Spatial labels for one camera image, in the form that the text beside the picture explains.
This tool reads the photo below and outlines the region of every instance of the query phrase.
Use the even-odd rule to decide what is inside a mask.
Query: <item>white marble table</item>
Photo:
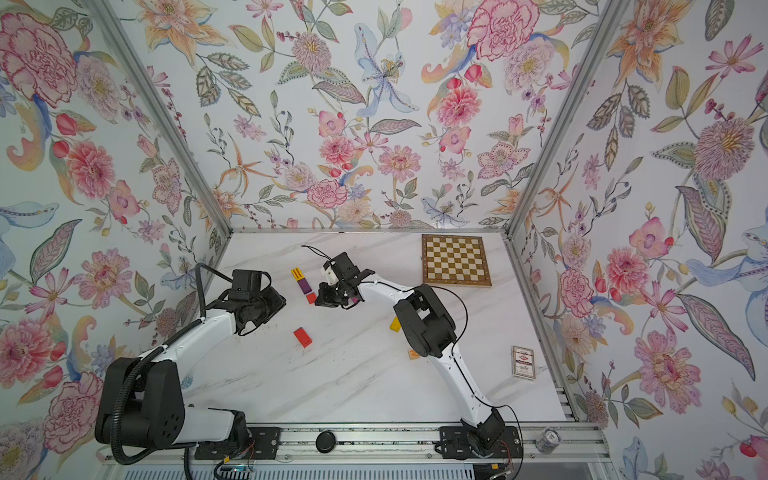
[[[452,287],[469,309],[469,325],[459,345],[483,393],[495,405],[509,403],[520,421],[562,421],[564,414],[544,355],[528,318],[498,233],[483,238],[492,288]],[[287,306],[245,337],[221,343],[193,369],[184,401],[195,406],[238,409],[249,422],[456,422],[458,408],[448,387],[427,359],[409,359],[405,336],[389,329],[391,307],[366,302],[354,310],[309,305],[290,270],[301,268],[317,291],[323,259],[346,251],[362,270],[370,268],[402,285],[422,281],[419,233],[239,233],[220,265],[265,270],[286,297]],[[216,279],[206,298],[227,282]],[[450,293],[436,290],[456,322],[464,310]],[[313,344],[304,349],[293,335],[303,327]],[[537,379],[511,374],[511,347],[535,351]],[[502,409],[513,420],[509,409]]]

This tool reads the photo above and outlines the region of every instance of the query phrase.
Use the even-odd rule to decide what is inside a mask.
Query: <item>red block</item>
[[[293,335],[296,336],[296,338],[301,343],[301,346],[304,348],[308,347],[310,343],[312,343],[312,339],[310,339],[310,336],[306,334],[304,329],[298,329],[296,332],[293,332]]]

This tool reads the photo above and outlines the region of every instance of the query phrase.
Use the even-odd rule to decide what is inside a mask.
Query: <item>chessboard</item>
[[[422,235],[423,282],[491,286],[481,237]]]

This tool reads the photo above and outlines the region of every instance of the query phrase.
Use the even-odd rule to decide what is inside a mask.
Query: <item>floral wallpaper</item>
[[[106,368],[223,249],[145,108],[80,2],[0,2],[2,480],[96,472]]]
[[[514,242],[627,480],[768,478],[761,0],[633,0]]]
[[[601,12],[599,0],[111,5],[238,230],[501,227]]]

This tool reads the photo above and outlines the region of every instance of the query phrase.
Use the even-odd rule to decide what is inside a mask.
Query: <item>can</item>
[[[552,453],[561,441],[560,434],[554,429],[544,429],[536,439],[536,449],[541,453]]]

